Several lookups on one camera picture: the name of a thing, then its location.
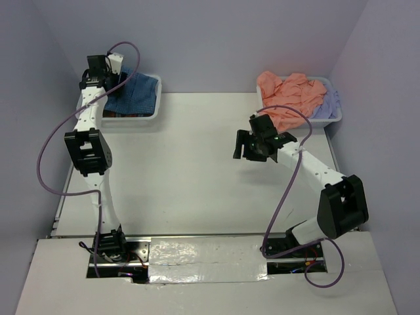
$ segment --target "orange cloth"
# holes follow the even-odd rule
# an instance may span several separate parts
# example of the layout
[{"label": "orange cloth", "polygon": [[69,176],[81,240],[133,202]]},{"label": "orange cloth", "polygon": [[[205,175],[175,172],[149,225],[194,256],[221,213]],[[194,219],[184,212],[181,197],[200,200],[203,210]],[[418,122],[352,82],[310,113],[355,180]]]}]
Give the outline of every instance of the orange cloth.
[{"label": "orange cloth", "polygon": [[[303,73],[293,73],[286,80],[265,71],[258,76],[257,84],[261,88],[264,106],[286,105],[310,117],[315,107],[322,105],[327,89],[321,81],[309,81]],[[278,131],[295,128],[305,120],[295,112],[285,108],[271,108],[263,111],[270,115]]]}]

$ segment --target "purple cloth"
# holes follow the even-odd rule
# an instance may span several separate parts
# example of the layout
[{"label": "purple cloth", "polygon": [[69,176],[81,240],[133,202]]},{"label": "purple cloth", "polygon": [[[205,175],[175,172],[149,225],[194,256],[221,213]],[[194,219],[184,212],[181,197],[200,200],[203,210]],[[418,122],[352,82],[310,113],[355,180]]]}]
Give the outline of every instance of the purple cloth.
[{"label": "purple cloth", "polygon": [[324,84],[327,93],[324,95],[324,103],[315,107],[310,119],[333,119],[337,118],[337,107],[340,107],[339,93],[333,87]]}]

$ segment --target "gray wall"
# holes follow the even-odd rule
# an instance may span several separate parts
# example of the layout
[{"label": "gray wall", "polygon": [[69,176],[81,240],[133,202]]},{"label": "gray wall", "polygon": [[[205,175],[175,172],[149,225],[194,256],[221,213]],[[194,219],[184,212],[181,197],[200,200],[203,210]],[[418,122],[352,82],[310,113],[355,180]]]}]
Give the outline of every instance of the gray wall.
[{"label": "gray wall", "polygon": [[34,2],[78,74],[126,39],[166,92],[253,92],[267,69],[328,75],[367,0]]},{"label": "gray wall", "polygon": [[369,230],[399,314],[420,296],[420,1],[369,0],[331,80],[343,120],[329,131],[342,170],[364,180]]},{"label": "gray wall", "polygon": [[[36,239],[51,231],[58,197],[36,179],[35,162],[49,131],[74,109],[77,78],[30,0],[0,3],[0,313],[14,314]],[[61,188],[70,161],[61,136],[43,163]]]}]

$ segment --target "laundry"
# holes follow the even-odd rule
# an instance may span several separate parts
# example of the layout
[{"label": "laundry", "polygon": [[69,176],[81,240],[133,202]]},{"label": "laundry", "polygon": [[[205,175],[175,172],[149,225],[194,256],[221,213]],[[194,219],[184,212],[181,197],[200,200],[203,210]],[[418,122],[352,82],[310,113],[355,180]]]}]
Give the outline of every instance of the laundry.
[{"label": "laundry", "polygon": [[[121,71],[130,75],[133,71],[123,66]],[[110,95],[104,114],[108,117],[144,117],[155,112],[157,79],[136,73],[124,86],[121,96]]]},{"label": "laundry", "polygon": [[[303,73],[293,73],[283,81],[272,72],[265,71],[258,76],[257,84],[261,88],[264,106],[290,106],[306,117],[311,117],[317,106],[324,103],[324,95],[327,93],[321,81],[309,81]],[[271,108],[264,112],[271,117],[279,131],[296,128],[305,122],[298,114],[285,108]]]},{"label": "laundry", "polygon": [[339,93],[330,84],[324,84],[327,94],[324,95],[324,103],[315,107],[310,119],[334,119],[337,118],[337,108],[341,107]]}]

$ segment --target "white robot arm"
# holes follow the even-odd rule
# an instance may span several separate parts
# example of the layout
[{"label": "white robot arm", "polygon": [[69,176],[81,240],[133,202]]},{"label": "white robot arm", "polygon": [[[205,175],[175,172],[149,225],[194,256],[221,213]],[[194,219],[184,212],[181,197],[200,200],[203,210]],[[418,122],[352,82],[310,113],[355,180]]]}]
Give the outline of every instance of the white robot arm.
[{"label": "white robot arm", "polygon": [[269,115],[253,115],[249,123],[251,131],[237,133],[234,158],[263,162],[271,158],[293,170],[302,150],[299,174],[320,194],[316,217],[286,231],[291,244],[303,245],[322,238],[334,240],[368,220],[363,184],[357,176],[346,177],[334,171],[301,148],[291,134],[278,134]]},{"label": "white robot arm", "polygon": [[[102,221],[98,253],[106,257],[118,257],[126,253],[126,240],[112,203],[110,190],[110,170],[112,153],[107,145],[100,126],[102,112],[108,100],[103,96],[91,103],[123,81],[126,73],[121,73],[123,57],[120,54],[88,56],[89,69],[85,71],[81,88],[82,105],[90,104],[83,110],[73,131],[66,133],[64,140],[74,167],[83,175],[90,190],[100,190],[102,200]],[[95,215],[98,216],[99,204],[96,194],[91,194]]]}]

